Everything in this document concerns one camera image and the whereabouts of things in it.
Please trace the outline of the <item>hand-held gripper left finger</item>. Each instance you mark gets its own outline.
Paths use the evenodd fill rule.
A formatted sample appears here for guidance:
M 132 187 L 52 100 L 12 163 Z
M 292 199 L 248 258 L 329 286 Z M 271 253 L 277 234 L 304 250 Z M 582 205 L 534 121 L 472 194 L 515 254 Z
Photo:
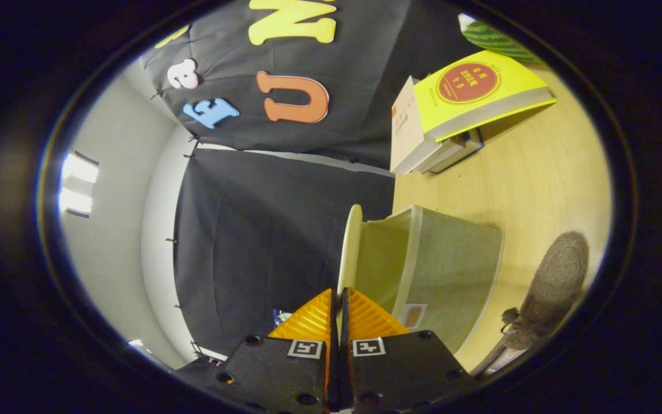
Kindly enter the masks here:
M 181 379 L 256 413 L 328 413 L 337 401 L 336 294 L 326 289 L 266 336 L 247 335 L 223 361 L 200 356 Z

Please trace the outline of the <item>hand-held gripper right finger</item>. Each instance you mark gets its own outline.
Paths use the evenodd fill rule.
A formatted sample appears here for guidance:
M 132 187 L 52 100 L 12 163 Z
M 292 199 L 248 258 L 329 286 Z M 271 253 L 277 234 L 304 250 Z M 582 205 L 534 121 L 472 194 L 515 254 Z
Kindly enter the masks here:
M 341 409 L 437 412 L 478 383 L 431 330 L 412 332 L 357 289 L 341 295 Z

